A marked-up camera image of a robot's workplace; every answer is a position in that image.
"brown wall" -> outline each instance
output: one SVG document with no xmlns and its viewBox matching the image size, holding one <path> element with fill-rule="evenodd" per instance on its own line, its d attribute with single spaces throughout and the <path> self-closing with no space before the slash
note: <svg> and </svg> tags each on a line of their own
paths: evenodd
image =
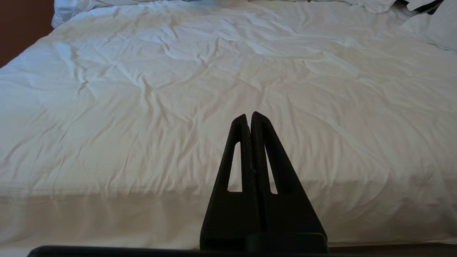
<svg viewBox="0 0 457 257">
<path fill-rule="evenodd" d="M 52 31 L 53 0 L 0 0 L 0 67 Z"/>
</svg>

